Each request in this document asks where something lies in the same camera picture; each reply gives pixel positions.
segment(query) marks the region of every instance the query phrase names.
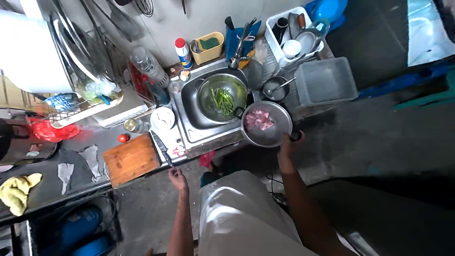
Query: small pot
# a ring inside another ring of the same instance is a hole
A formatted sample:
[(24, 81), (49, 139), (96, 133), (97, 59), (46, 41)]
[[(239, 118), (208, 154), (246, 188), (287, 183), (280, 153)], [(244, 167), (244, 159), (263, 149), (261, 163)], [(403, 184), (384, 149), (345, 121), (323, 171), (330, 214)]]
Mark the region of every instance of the small pot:
[(282, 85), (282, 84), (284, 84), (287, 81), (288, 80), (286, 78), (281, 77), (281, 76), (273, 76), (273, 77), (267, 79), (264, 82), (264, 84), (261, 86), (261, 97), (262, 97), (262, 99), (268, 99), (268, 100), (271, 100), (273, 102), (281, 102), (282, 100), (284, 100), (286, 98), (286, 96), (289, 94), (289, 92), (291, 91), (291, 85), (290, 84), (287, 84), (287, 85), (283, 86), (282, 89), (279, 89), (279, 90), (282, 90), (283, 93), (284, 93), (284, 97), (281, 98), (281, 99), (275, 99), (274, 97), (269, 97), (269, 95), (267, 95), (264, 92), (264, 90), (266, 89), (266, 86), (269, 83), (276, 83), (278, 85)]
[[(269, 113), (273, 126), (260, 130), (255, 127), (249, 131), (245, 129), (245, 116), (253, 110), (262, 110)], [(237, 115), (242, 120), (242, 134), (249, 142), (256, 146), (274, 148), (283, 143), (283, 133), (289, 134), (292, 141), (299, 140), (302, 135), (299, 131), (292, 130), (292, 119), (289, 113), (280, 105), (270, 101), (260, 101), (248, 106), (241, 114)]]

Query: wooden cutting board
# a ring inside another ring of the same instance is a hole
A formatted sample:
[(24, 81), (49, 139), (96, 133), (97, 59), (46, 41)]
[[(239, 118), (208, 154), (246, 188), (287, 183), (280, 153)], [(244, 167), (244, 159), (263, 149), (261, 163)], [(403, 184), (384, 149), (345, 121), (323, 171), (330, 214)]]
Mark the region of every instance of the wooden cutting board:
[(150, 133), (144, 133), (103, 153), (112, 187), (161, 166)]

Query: green vegetable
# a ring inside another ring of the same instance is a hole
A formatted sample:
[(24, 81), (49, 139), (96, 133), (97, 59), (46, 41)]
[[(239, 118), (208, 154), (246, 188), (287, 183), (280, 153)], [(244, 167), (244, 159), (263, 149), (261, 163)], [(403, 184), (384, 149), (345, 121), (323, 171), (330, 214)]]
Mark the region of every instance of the green vegetable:
[(228, 116), (234, 110), (234, 98), (227, 89), (217, 88), (216, 91), (212, 88), (212, 97), (218, 109), (223, 113), (223, 116)]

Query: scissors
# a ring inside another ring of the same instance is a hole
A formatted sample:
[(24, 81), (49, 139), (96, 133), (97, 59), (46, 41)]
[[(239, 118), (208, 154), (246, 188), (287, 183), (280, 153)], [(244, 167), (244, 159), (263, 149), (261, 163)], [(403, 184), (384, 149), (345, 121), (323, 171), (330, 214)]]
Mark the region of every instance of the scissors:
[(178, 156), (183, 156), (185, 154), (185, 147), (182, 145), (178, 145), (173, 151), (172, 154), (178, 155)]

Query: hand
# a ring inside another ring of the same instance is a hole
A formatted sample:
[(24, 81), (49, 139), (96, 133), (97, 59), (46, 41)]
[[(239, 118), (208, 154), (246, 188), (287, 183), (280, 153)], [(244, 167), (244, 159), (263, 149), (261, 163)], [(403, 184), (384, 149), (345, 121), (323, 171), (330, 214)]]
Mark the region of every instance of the hand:
[(169, 175), (172, 185), (174, 185), (179, 193), (189, 192), (187, 178), (185, 178), (180, 168), (172, 167), (167, 171), (167, 174)]
[(305, 133), (300, 131), (302, 137), (300, 140), (291, 142), (289, 135), (287, 133), (283, 133), (283, 143), (281, 144), (280, 151), (278, 152), (278, 157), (291, 157), (292, 153), (294, 153), (301, 144), (305, 142)]

